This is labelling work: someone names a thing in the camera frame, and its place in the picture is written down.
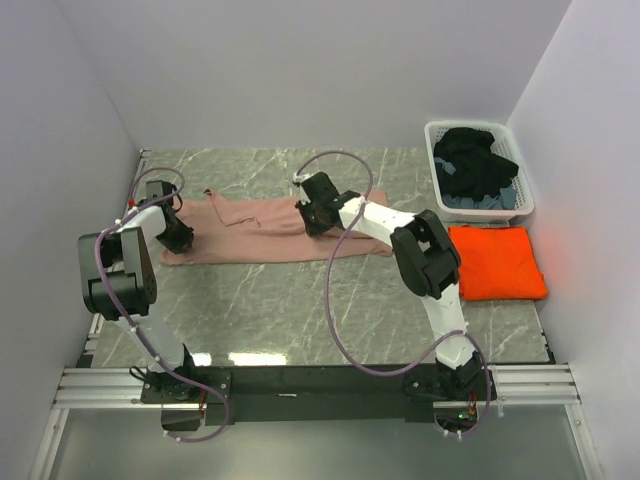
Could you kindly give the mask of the pink printed t-shirt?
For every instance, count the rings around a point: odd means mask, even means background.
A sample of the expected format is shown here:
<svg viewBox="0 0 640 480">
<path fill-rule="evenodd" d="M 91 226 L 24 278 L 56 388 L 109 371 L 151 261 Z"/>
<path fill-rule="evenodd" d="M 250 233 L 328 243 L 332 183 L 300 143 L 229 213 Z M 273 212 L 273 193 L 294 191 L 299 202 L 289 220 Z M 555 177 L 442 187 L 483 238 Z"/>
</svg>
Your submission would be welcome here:
<svg viewBox="0 0 640 480">
<path fill-rule="evenodd" d="M 202 200 L 186 200 L 178 218 L 194 229 L 192 248 L 184 254 L 165 249 L 166 266 L 206 264 L 297 263 L 329 258 L 341 231 L 310 237 L 295 208 L 297 199 L 225 198 L 207 190 Z"/>
</svg>

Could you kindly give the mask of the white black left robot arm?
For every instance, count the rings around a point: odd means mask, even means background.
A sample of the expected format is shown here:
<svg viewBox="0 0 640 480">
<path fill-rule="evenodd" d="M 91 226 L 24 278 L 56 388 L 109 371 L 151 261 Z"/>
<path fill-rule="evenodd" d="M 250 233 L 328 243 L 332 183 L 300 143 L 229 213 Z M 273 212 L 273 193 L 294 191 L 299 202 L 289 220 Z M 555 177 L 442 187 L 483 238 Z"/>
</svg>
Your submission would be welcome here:
<svg viewBox="0 0 640 480">
<path fill-rule="evenodd" d="M 177 217 L 181 208 L 176 185 L 148 181 L 143 199 L 130 204 L 130 221 L 118 221 L 113 232 L 80 236 L 77 251 L 86 308 L 116 323 L 146 356 L 147 371 L 132 367 L 129 373 L 186 402 L 199 392 L 200 378 L 188 349 L 154 307 L 157 282 L 148 251 L 156 240 L 170 253 L 189 252 L 194 230 Z"/>
</svg>

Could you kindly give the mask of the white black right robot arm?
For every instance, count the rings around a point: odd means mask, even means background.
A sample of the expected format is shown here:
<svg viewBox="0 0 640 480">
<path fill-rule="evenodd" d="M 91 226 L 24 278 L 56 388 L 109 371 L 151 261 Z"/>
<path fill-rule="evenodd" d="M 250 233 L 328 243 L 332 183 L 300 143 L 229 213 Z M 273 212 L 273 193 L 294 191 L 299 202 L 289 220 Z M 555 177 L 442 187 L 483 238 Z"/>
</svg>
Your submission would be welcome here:
<svg viewBox="0 0 640 480">
<path fill-rule="evenodd" d="M 341 193 L 328 175 L 296 175 L 296 203 L 310 237 L 332 229 L 344 241 L 352 232 L 391 248 L 408 290 L 419 297 L 436 337 L 434 394 L 460 399 L 474 386 L 481 369 L 477 348 L 465 337 L 459 294 L 460 256 L 437 215 L 425 210 L 408 213 L 391 209 L 354 191 Z"/>
</svg>

